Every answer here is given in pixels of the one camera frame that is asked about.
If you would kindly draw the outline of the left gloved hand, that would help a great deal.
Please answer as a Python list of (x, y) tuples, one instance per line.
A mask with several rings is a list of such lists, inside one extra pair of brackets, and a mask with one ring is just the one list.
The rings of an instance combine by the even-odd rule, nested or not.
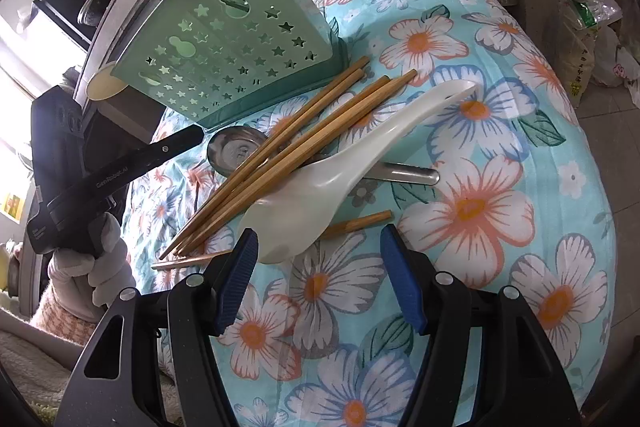
[(99, 323), (104, 308), (111, 306), (121, 291), (136, 286), (127, 245), (111, 213), (104, 215), (99, 239), (98, 257), (58, 248), (48, 268), (56, 303), (73, 317), (92, 324)]

